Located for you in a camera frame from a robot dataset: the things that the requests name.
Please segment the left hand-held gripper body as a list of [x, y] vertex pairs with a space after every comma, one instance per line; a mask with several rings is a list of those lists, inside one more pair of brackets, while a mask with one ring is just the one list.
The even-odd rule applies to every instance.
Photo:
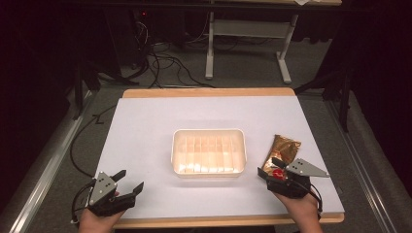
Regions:
[[96, 216], [112, 216], [135, 206], [135, 196], [116, 196], [118, 182], [111, 177], [100, 172], [89, 195], [87, 208]]

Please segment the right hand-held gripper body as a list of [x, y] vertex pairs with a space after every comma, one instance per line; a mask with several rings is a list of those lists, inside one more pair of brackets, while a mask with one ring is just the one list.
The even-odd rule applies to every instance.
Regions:
[[292, 199], [303, 198], [311, 192], [311, 177], [328, 178], [329, 173], [308, 161], [297, 158], [287, 165], [286, 177], [283, 180], [268, 176], [267, 189]]

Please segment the golden foil packet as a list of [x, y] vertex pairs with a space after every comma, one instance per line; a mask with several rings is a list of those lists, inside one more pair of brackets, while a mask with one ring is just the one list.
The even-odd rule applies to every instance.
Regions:
[[282, 135], [276, 135], [261, 169], [266, 172], [268, 176], [283, 180], [286, 177], [286, 168], [281, 169], [275, 166], [272, 163], [272, 158], [277, 157], [289, 165], [294, 161], [300, 146], [301, 143], [296, 140], [289, 139]]

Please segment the person's left hand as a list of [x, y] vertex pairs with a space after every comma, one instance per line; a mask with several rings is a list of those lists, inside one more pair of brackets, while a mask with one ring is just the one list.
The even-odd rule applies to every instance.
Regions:
[[124, 211], [112, 216], [96, 216], [89, 209], [81, 214], [78, 233], [112, 233], [114, 225], [124, 215]]

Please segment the person's right hand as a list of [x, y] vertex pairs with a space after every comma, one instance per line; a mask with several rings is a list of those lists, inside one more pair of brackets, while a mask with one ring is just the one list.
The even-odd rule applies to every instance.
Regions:
[[286, 207], [290, 217], [295, 223], [300, 224], [319, 221], [318, 202], [312, 195], [306, 194], [300, 199], [292, 199], [279, 193], [274, 193], [274, 195]]

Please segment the white plastic tray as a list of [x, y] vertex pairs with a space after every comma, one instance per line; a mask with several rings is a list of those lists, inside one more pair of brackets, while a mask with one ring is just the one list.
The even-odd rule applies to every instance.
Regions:
[[236, 178], [247, 164], [240, 129], [180, 129], [173, 135], [173, 171], [180, 178]]

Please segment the white table mat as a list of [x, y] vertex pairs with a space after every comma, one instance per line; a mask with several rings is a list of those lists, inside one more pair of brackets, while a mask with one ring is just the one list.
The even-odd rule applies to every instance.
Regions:
[[[247, 163], [237, 178], [180, 178], [171, 164], [172, 139], [179, 129], [243, 131]], [[273, 139], [300, 142], [298, 157], [325, 163], [306, 117], [294, 96], [122, 98], [98, 168], [110, 175], [127, 172], [119, 191], [144, 189], [125, 218], [277, 216], [282, 203], [258, 176]]]

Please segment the black metal stand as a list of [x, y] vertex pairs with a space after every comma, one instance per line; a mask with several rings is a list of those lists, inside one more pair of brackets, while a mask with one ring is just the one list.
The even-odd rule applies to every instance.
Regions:
[[84, 87], [83, 84], [91, 91], [100, 89], [100, 82], [97, 78], [97, 72], [95, 71], [92, 63], [84, 58], [79, 58], [75, 67], [74, 76], [74, 95], [75, 95], [75, 107], [76, 112], [74, 114], [74, 120], [77, 120], [84, 108]]
[[353, 69], [350, 65], [341, 65], [334, 71], [322, 75], [311, 82], [305, 83], [302, 86], [295, 88], [295, 94], [303, 93], [312, 88], [323, 87], [323, 99], [327, 101], [339, 100], [338, 122], [341, 128], [348, 132], [348, 111], [349, 96], [351, 87], [351, 78], [353, 76]]

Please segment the metal floor rail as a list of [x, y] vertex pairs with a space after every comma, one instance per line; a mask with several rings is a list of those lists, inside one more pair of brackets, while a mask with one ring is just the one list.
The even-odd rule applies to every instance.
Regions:
[[0, 233], [27, 231], [47, 196], [66, 152], [84, 119], [84, 111], [88, 109], [95, 95], [95, 91], [86, 91], [82, 97], [84, 106], [77, 116], [75, 94], [69, 94], [68, 100], [71, 106], [68, 112], [31, 165], [5, 212], [0, 215]]
[[387, 208], [382, 200], [380, 193], [370, 178], [366, 166], [361, 161], [353, 140], [348, 132], [346, 132], [339, 121], [339, 113], [333, 102], [325, 101], [326, 108], [331, 115], [335, 125], [337, 126], [344, 144], [349, 151], [349, 157], [354, 167], [356, 177], [360, 183], [361, 189], [365, 198], [374, 214], [382, 233], [397, 233], [395, 225], [387, 211]]

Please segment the white desk frame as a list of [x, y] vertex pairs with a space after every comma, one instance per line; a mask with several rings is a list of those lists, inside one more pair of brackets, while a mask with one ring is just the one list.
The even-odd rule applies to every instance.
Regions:
[[[228, 0], [234, 3], [268, 4], [269, 6], [297, 7], [299, 10], [309, 7], [338, 7], [342, 0]], [[277, 50], [276, 61], [285, 84], [292, 82], [285, 60], [299, 14], [292, 14], [287, 19], [215, 19], [215, 13], [208, 14], [208, 50], [206, 56], [205, 78], [214, 77], [214, 39], [216, 36], [234, 36], [264, 39], [282, 39], [283, 46]]]

